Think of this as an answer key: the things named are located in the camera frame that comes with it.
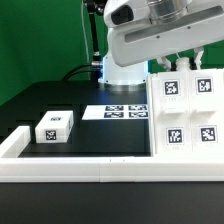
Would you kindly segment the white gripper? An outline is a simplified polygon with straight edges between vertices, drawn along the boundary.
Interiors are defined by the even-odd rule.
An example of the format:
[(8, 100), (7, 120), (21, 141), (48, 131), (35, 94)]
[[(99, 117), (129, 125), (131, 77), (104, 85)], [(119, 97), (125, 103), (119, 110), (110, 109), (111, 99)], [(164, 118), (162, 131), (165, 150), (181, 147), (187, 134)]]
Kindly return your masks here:
[(224, 0), (147, 0), (149, 15), (109, 28), (108, 46), (116, 64), (124, 67), (157, 59), (166, 71), (164, 56), (194, 49), (201, 69), (203, 46), (224, 39)]

